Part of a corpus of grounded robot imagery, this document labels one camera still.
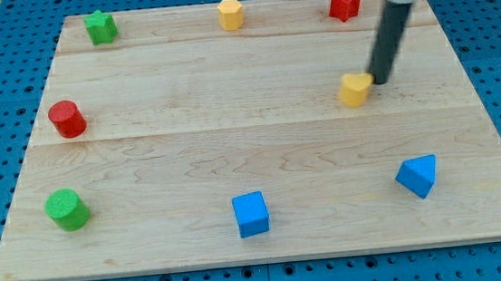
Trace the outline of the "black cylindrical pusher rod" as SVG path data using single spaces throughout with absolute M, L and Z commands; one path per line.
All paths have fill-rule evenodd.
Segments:
M 412 3 L 384 3 L 367 69 L 367 72 L 373 75 L 376 85 L 385 84 L 390 78 L 411 7 Z

